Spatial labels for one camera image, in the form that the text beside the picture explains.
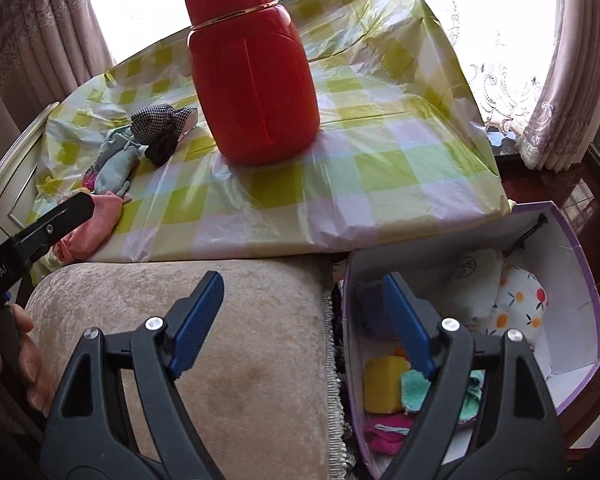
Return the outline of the person's left hand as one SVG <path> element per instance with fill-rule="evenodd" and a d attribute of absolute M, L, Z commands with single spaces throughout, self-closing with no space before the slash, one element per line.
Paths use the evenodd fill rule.
<path fill-rule="evenodd" d="M 30 333 L 34 324 L 26 311 L 18 304 L 9 304 L 14 316 L 15 326 L 20 341 L 18 354 L 18 375 L 26 385 L 27 400 L 35 410 L 44 416 L 50 414 L 53 404 L 54 388 L 50 381 L 50 374 L 43 363 L 43 353 L 31 339 Z M 0 373 L 2 371 L 2 358 L 0 355 Z"/>

